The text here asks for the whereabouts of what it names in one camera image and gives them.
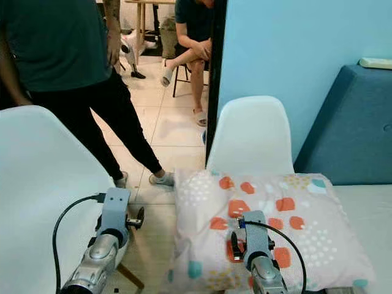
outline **white plastic chair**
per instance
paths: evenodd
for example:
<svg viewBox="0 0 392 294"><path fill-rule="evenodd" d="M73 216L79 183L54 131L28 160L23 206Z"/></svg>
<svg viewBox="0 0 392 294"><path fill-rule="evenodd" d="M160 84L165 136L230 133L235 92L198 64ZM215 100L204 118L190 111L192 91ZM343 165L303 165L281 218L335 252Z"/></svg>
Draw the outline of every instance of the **white plastic chair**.
<svg viewBox="0 0 392 294"><path fill-rule="evenodd" d="M227 103L218 120L207 169L232 175L293 173L290 126L282 103L271 96Z"/></svg>
<svg viewBox="0 0 392 294"><path fill-rule="evenodd" d="M0 293L53 294L51 236L58 216L75 200L113 186L97 159L48 110L0 111ZM101 211L89 200L62 220L62 285L95 235Z"/></svg>

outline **patterned pillow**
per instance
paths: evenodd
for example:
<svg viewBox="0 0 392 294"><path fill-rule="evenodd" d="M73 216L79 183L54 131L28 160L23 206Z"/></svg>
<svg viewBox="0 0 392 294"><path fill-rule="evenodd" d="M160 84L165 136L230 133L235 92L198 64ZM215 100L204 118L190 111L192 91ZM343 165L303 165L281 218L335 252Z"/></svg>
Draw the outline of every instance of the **patterned pillow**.
<svg viewBox="0 0 392 294"><path fill-rule="evenodd" d="M210 171L176 174L177 226L175 250L160 293L246 290L251 274L233 260L229 239L236 218L262 210L266 221L288 235L299 248L307 269L307 290L366 288L375 280L373 267L352 231L331 183L322 175L231 177ZM273 251L289 293L299 293L299 258L274 232Z"/></svg>

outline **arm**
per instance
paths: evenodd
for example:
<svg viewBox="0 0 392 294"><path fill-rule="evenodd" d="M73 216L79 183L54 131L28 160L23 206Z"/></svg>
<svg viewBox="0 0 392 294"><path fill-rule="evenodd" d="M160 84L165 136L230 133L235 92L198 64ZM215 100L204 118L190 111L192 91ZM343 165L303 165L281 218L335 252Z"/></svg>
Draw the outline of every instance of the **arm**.
<svg viewBox="0 0 392 294"><path fill-rule="evenodd" d="M120 0L104 0L106 24L108 27L108 62L115 65L121 46Z"/></svg>
<svg viewBox="0 0 392 294"><path fill-rule="evenodd" d="M186 48L193 49L197 56L209 60L211 56L211 42L209 40L197 42L187 35L186 23L176 23L178 43Z"/></svg>
<svg viewBox="0 0 392 294"><path fill-rule="evenodd" d="M32 104L20 86L18 71L11 57L4 29L0 30L0 77L16 104Z"/></svg>

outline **wooden table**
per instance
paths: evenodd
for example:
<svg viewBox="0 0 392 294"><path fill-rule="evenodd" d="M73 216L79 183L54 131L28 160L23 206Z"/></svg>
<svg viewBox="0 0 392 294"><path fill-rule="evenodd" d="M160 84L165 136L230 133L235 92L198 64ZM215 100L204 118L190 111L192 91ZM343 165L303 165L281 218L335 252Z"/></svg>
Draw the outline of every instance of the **wooden table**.
<svg viewBox="0 0 392 294"><path fill-rule="evenodd" d="M140 46L143 44L145 39L146 31L146 4L176 4L176 0L125 0L126 3L137 4L137 22L136 22L136 52L135 59L136 64L139 62L139 51Z"/></svg>

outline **white mattress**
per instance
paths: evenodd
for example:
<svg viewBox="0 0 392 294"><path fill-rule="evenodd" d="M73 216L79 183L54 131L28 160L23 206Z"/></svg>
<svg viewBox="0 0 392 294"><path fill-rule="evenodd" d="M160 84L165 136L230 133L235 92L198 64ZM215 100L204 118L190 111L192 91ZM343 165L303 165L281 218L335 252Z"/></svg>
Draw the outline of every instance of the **white mattress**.
<svg viewBox="0 0 392 294"><path fill-rule="evenodd" d="M350 223L377 275L369 294L390 293L392 286L392 185L336 186Z"/></svg>

